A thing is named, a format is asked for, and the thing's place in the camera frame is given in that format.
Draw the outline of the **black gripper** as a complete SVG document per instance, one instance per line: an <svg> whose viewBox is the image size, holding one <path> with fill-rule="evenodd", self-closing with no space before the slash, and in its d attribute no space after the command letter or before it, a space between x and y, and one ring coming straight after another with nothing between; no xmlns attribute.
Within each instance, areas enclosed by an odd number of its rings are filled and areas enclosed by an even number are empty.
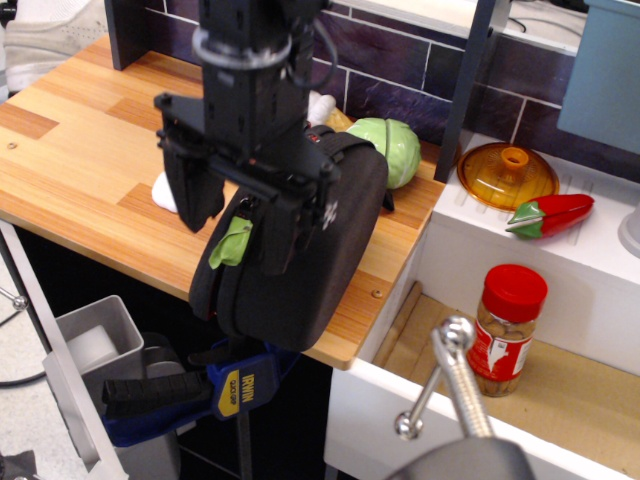
<svg viewBox="0 0 640 480"><path fill-rule="evenodd" d="M307 137L311 91L283 67L203 69L200 98L162 93L158 132L164 169L182 222L200 231L225 205L232 181L266 200L261 271L282 275L304 251L315 212L339 177L327 154Z"/></svg>

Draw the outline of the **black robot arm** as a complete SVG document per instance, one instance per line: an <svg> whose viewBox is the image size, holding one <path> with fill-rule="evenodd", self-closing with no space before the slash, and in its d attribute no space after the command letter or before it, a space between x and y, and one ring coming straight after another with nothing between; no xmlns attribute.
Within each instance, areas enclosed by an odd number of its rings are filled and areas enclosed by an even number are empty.
<svg viewBox="0 0 640 480"><path fill-rule="evenodd" d="M159 145L181 220L192 231L223 208L233 182L266 205L262 268L285 272L339 179L307 138L314 40L323 1L203 1L192 50L201 98L155 98Z"/></svg>

